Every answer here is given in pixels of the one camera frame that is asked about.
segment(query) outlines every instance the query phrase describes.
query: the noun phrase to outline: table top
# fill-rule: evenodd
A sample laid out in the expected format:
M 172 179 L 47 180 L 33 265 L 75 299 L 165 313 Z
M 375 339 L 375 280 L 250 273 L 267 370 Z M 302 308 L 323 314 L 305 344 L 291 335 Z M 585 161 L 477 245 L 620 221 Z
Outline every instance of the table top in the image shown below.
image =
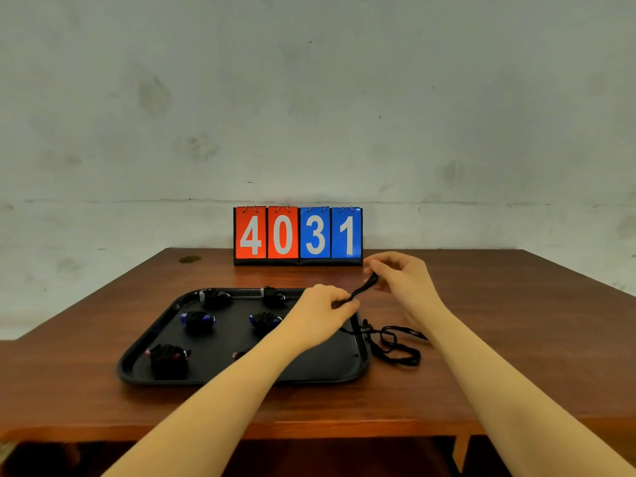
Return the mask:
M 449 309 L 586 425 L 636 433 L 636 297 L 522 250 L 409 250 Z M 201 260 L 181 264 L 183 256 Z M 352 291 L 359 267 L 234 266 L 232 250 L 165 249 L 23 337 L 0 346 L 0 441 L 137 440 L 195 389 L 140 388 L 123 352 L 178 296 L 198 288 Z M 404 324 L 388 294 L 360 296 L 374 327 Z M 380 360 L 341 385 L 275 387 L 246 438 L 481 433 L 440 355 L 416 368 Z

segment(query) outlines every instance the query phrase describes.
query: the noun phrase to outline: hand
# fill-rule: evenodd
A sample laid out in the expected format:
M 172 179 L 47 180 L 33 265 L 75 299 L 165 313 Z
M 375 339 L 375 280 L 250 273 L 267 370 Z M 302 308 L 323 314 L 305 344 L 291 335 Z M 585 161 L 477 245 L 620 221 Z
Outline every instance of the hand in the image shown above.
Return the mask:
M 288 337 L 304 352 L 331 337 L 343 323 L 360 308 L 360 301 L 354 299 L 337 310 L 331 309 L 334 301 L 351 296 L 344 289 L 317 284 L 307 288 L 298 302 L 291 308 L 281 324 L 273 331 L 286 332 Z
M 444 307 L 425 262 L 415 256 L 395 251 L 373 254 L 364 259 L 362 272 L 375 272 L 380 280 L 373 288 L 393 293 L 406 312 L 416 318 Z

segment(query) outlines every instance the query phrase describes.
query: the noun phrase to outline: black tray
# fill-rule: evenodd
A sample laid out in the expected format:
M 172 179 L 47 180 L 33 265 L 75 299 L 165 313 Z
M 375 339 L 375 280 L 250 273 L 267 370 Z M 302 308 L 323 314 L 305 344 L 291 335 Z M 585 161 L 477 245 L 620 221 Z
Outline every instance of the black tray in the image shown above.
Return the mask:
M 261 300 L 260 289 L 217 288 L 229 293 L 234 303 L 209 312 L 216 318 L 210 335 L 193 337 L 186 333 L 179 315 L 183 312 L 202 310 L 199 289 L 179 297 L 126 350 L 117 365 L 120 378 L 133 385 L 204 385 L 234 362 L 233 352 L 247 350 L 259 342 L 249 315 L 269 311 L 281 317 L 287 315 L 303 294 L 304 289 L 279 289 L 287 298 L 286 307 L 271 310 Z M 332 384 L 354 380 L 367 369 L 370 347 L 360 331 L 357 314 L 344 324 L 354 331 L 348 335 L 337 331 L 326 342 L 307 350 L 293 360 L 282 372 L 280 384 Z M 150 369 L 146 350 L 157 344 L 171 344 L 192 350 L 188 361 L 188 373 L 182 380 L 155 380 Z

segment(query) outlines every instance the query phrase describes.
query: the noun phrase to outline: person's right hand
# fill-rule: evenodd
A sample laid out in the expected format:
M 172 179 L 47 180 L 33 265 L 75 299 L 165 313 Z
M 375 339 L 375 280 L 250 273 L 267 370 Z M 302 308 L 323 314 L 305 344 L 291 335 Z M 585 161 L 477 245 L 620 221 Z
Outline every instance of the person's right hand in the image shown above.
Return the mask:
M 444 308 L 425 262 L 415 256 L 396 251 L 372 254 L 364 259 L 362 272 L 380 276 L 373 288 L 393 293 L 407 313 L 418 320 Z

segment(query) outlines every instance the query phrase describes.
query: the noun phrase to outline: wall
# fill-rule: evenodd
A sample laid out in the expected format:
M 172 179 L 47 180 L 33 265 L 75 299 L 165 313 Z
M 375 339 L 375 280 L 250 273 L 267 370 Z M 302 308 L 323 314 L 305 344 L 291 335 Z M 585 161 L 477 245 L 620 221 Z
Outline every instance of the wall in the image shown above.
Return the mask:
M 246 201 L 636 294 L 636 0 L 0 0 L 0 338 Z

